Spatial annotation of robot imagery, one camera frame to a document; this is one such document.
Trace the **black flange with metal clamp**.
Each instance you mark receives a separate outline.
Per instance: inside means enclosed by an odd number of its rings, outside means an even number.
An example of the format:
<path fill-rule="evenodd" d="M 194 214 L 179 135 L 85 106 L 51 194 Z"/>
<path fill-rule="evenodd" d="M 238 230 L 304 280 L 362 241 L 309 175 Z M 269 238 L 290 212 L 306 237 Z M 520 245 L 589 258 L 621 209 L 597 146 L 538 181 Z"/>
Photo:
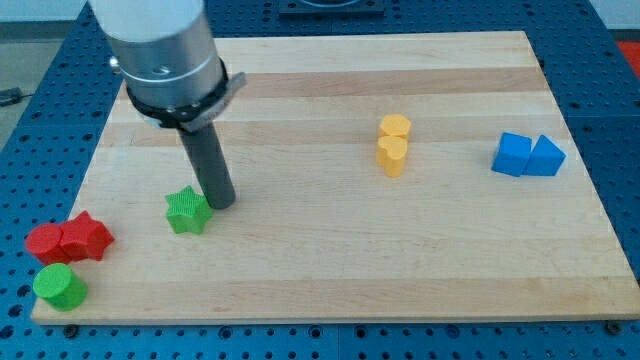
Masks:
<path fill-rule="evenodd" d="M 229 105 L 235 93 L 246 85 L 246 74 L 239 72 L 229 76 L 223 60 L 220 60 L 222 79 L 205 97 L 182 107 L 154 107 L 145 104 L 129 86 L 127 95 L 142 118 L 152 126 L 162 129 L 182 129 L 195 132 L 208 125 Z"/>

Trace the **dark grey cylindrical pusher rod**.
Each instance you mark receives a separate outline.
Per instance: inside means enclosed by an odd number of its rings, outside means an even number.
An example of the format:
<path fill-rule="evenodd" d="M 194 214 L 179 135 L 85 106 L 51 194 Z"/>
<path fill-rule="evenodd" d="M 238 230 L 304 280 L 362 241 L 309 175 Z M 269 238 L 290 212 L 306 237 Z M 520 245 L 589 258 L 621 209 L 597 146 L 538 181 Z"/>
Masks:
<path fill-rule="evenodd" d="M 236 194 L 214 126 L 194 132 L 179 129 L 178 134 L 209 206 L 230 207 Z"/>

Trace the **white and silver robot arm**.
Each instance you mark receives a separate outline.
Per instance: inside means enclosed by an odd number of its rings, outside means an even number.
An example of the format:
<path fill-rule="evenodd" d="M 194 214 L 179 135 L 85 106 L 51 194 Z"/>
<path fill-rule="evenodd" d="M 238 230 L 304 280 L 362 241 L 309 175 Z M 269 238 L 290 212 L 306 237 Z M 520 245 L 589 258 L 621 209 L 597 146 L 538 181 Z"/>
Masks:
<path fill-rule="evenodd" d="M 245 85 L 219 56 L 202 0 L 89 0 L 134 108 L 178 132 L 209 205 L 236 199 L 214 120 Z"/>

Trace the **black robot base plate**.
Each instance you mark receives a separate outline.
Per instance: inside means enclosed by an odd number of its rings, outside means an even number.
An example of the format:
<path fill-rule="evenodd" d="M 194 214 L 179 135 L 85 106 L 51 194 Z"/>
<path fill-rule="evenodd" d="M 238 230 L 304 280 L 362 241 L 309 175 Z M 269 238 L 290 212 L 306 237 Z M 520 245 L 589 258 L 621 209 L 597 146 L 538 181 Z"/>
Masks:
<path fill-rule="evenodd" d="M 278 0 L 280 16 L 303 15 L 379 15 L 384 0 Z"/>

